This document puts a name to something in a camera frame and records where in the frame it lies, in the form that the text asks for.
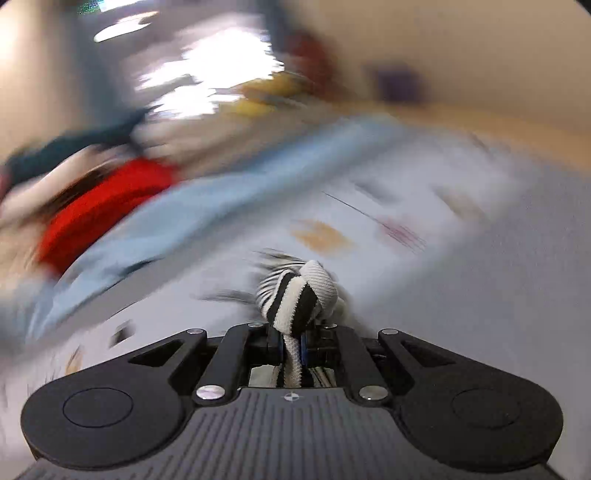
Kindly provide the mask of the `black white striped garment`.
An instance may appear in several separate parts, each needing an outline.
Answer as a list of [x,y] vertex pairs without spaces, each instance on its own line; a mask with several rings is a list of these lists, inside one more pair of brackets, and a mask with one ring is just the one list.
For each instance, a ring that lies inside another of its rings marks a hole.
[[332,388],[337,368],[335,347],[315,340],[349,316],[342,288],[318,260],[277,250],[260,253],[249,289],[215,288],[200,296],[207,302],[231,302],[249,315],[217,342],[197,384],[197,395],[219,389],[221,399],[253,382],[263,388]]

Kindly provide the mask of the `grey printed bed sheet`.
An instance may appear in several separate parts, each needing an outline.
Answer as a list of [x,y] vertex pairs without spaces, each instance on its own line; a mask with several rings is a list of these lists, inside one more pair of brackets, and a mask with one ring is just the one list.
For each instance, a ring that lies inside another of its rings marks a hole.
[[44,383],[190,327],[249,321],[264,253],[334,275],[346,323],[390,327],[529,378],[565,416],[552,466],[590,475],[590,178],[441,136],[394,147],[325,185],[239,210],[80,309],[1,377],[1,474]]

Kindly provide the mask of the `red pillow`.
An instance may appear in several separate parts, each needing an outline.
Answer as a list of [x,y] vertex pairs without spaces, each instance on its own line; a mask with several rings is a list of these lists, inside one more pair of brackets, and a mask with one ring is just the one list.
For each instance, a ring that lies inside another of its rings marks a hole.
[[64,274],[119,221],[178,180],[175,167],[146,158],[115,168],[53,216],[39,243],[38,262]]

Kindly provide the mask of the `beige folded quilt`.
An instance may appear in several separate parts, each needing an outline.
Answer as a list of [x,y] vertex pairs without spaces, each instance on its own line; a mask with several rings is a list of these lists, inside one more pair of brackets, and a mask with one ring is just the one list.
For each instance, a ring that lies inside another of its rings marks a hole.
[[43,277],[38,250],[52,217],[76,197],[131,160],[126,147],[90,146],[70,156],[49,173],[15,188],[1,201],[1,288],[12,291]]

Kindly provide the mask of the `light blue blanket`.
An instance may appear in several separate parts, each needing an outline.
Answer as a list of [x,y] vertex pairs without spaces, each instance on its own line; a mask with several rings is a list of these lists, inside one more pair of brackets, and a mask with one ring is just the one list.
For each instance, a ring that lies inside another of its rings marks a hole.
[[17,349],[91,298],[245,207],[369,160],[410,138],[389,115],[353,116],[267,147],[228,172],[184,181],[136,208],[57,280],[28,280],[1,298],[1,340]]

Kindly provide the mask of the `teal shark plush toy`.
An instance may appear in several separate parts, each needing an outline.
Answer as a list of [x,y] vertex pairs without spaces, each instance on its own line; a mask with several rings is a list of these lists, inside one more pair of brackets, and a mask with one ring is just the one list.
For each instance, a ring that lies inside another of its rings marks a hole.
[[10,190],[36,177],[49,173],[64,160],[89,146],[114,148],[134,145],[133,130],[140,125],[151,108],[132,111],[122,121],[92,130],[66,133],[38,148],[11,154],[1,167]]

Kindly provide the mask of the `window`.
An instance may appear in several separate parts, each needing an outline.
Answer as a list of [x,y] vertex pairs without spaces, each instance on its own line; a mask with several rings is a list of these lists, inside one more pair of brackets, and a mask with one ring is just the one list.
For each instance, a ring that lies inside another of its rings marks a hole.
[[284,69],[254,13],[134,5],[88,27],[122,100],[163,118],[212,114],[242,97],[240,85]]

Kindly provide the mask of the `yellow plush toy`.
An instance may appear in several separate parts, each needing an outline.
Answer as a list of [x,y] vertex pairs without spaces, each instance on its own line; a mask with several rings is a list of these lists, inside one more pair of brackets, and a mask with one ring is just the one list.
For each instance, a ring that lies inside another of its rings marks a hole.
[[256,118],[283,108],[301,108],[305,106],[303,98],[310,93],[310,89],[308,79],[290,72],[250,80],[232,88],[239,99],[231,103],[229,111]]

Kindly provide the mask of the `purple bin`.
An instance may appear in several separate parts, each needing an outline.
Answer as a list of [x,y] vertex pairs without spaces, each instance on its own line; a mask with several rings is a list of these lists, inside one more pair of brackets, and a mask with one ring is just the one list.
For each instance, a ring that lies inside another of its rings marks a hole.
[[374,78],[377,94],[384,102],[417,104],[423,101],[421,78],[407,65],[376,68]]

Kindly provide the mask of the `dark red plush toy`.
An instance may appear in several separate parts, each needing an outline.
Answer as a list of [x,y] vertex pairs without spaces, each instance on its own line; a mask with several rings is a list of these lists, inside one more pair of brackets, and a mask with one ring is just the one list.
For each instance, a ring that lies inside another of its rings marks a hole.
[[335,77],[335,67],[324,43],[305,31],[297,31],[287,40],[287,54],[297,71],[310,86],[311,92],[322,95]]

